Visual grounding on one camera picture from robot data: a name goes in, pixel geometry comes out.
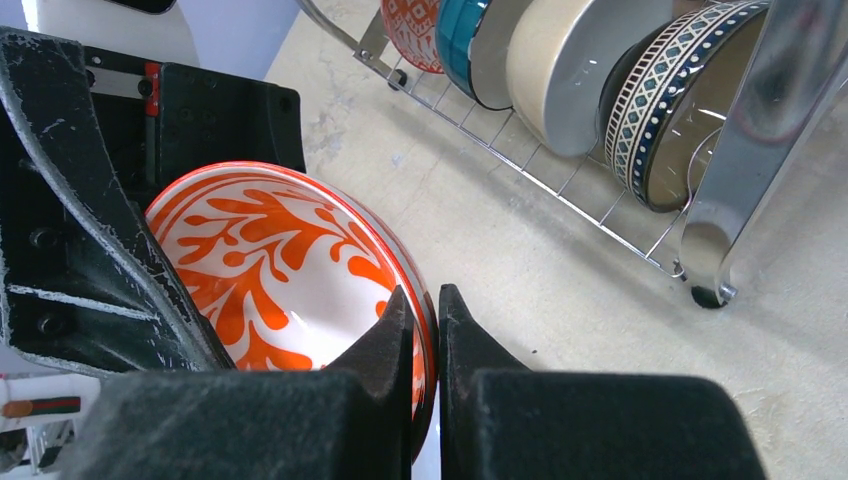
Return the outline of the red geometric pattern bowl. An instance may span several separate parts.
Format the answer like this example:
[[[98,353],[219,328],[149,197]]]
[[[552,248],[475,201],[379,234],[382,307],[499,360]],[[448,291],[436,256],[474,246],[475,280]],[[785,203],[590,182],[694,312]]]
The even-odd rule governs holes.
[[[431,74],[444,73],[436,48],[440,4],[440,0],[380,2],[384,28],[395,49],[409,64]]]

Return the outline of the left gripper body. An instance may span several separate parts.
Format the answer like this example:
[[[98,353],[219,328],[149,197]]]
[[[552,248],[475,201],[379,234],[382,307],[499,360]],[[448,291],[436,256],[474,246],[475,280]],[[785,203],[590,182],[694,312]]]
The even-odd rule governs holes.
[[[304,170],[294,90],[81,45],[104,145],[145,221],[158,194],[203,166],[256,160]]]

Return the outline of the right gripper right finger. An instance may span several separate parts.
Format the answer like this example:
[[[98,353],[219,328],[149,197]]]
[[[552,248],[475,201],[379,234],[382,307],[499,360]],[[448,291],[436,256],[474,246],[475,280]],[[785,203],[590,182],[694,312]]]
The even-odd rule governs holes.
[[[441,287],[446,479],[762,479],[736,404],[700,377],[529,369]]]

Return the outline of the beige speckled bowl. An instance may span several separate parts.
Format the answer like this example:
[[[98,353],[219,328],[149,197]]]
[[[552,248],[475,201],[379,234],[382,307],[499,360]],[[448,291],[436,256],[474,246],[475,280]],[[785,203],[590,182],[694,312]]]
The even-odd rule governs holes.
[[[620,57],[673,17],[667,0],[535,0],[508,47],[513,108],[552,153],[585,154],[598,138],[602,88]]]

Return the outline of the red floral pattern bowl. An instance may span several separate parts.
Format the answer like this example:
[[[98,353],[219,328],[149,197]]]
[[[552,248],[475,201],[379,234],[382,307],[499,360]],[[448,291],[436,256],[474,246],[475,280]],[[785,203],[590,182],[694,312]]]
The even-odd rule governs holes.
[[[294,169],[228,161],[175,180],[145,218],[241,370],[325,368],[401,290],[415,319],[411,449],[421,451],[437,386],[437,315],[412,255],[378,215]]]

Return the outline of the white red-rimmed bowl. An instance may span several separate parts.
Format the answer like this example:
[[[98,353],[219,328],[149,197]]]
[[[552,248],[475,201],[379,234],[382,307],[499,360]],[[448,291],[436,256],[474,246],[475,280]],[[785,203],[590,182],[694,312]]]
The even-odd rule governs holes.
[[[525,0],[445,0],[436,22],[444,73],[469,99],[491,111],[512,107],[506,57]]]

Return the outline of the steel two-tier dish rack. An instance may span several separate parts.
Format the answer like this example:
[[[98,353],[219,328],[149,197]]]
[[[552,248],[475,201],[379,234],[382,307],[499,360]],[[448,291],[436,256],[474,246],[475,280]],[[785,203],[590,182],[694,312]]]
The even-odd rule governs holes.
[[[604,134],[627,67],[660,29],[679,16],[731,1],[670,1],[673,17],[628,49],[602,88],[598,138],[587,153],[564,157],[548,150],[513,105],[491,111],[469,99],[445,73],[409,64],[389,39],[381,1],[355,38],[313,1],[301,10],[353,56],[400,90],[465,130],[478,115],[489,126],[470,137],[616,242],[665,274],[687,282],[694,300],[719,308],[736,289],[730,266],[737,245],[760,213],[787,164],[847,80],[847,5],[843,1],[767,1],[770,7],[700,185],[680,210],[658,213],[621,185],[606,163]]]

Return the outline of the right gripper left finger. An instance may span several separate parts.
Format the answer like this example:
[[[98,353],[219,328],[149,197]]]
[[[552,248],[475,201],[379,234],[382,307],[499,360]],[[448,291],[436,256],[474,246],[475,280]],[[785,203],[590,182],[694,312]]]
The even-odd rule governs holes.
[[[63,479],[407,479],[415,319],[401,290],[316,371],[106,382]]]

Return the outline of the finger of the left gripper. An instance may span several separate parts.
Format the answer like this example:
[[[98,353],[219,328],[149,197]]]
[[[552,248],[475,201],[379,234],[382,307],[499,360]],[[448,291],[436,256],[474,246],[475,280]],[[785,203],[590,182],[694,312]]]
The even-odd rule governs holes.
[[[107,377],[234,363],[128,200],[83,46],[1,31],[1,343]]]

